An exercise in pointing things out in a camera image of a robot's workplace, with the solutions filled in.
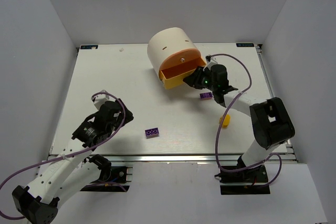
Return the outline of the orange drawer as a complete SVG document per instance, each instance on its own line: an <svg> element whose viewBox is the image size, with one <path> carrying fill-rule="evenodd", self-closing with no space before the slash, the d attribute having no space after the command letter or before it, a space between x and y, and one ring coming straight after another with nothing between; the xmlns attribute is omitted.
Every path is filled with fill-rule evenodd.
<svg viewBox="0 0 336 224"><path fill-rule="evenodd" d="M160 65L159 70L163 71L165 69L176 67L190 61L196 61L200 63L201 66L205 65L204 60L201 57L200 51L193 48L184 49L168 56Z"/></svg>

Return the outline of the yellow drawer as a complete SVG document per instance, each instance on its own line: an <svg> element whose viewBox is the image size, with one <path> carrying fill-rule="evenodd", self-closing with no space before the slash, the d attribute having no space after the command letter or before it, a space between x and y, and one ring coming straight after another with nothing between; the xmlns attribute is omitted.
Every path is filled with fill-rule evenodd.
<svg viewBox="0 0 336 224"><path fill-rule="evenodd" d="M205 60L200 57L191 61L181 62L172 67L165 67L159 71L159 78L165 89L172 89L183 84L183 79L191 75L197 67L204 67Z"/></svg>

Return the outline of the yellow rounded lego brick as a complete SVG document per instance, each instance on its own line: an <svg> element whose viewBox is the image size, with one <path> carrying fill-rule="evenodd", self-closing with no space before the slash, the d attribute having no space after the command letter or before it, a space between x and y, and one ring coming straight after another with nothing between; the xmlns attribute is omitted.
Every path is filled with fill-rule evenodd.
<svg viewBox="0 0 336 224"><path fill-rule="evenodd" d="M221 125L222 128L227 128L229 126L230 123L230 115L227 114L225 116L225 118L223 118L223 116L220 117L219 119L219 124Z"/></svg>

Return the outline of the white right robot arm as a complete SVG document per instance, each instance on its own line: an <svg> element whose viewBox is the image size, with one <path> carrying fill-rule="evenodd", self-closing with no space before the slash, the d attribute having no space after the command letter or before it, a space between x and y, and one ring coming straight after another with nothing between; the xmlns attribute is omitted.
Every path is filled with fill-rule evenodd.
<svg viewBox="0 0 336 224"><path fill-rule="evenodd" d="M183 81L192 88L210 90L215 102L226 108L223 117L234 109L251 118L254 140L239 157L237 168L228 170L219 166L224 172L242 172L262 165L274 149L295 135L293 123L280 98L261 100L239 91L229 84L227 69L223 65L197 67Z"/></svg>

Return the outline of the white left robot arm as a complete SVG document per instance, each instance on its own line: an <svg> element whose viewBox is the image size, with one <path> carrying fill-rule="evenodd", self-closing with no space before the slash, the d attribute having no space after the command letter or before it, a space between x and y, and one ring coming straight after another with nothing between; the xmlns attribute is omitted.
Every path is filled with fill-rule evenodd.
<svg viewBox="0 0 336 224"><path fill-rule="evenodd" d="M91 182L108 179L111 162L92 152L133 119L121 100L100 103L97 112L86 117L73 132L58 160L27 186L13 190L17 210L31 223L51 223L70 197Z"/></svg>

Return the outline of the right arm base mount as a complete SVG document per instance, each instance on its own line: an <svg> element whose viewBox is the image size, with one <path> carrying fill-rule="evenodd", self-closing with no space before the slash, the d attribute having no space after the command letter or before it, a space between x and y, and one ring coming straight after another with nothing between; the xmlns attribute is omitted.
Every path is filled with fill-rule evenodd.
<svg viewBox="0 0 336 224"><path fill-rule="evenodd" d="M241 172L222 170L214 176L219 181L221 195L269 195L268 175L264 165Z"/></svg>

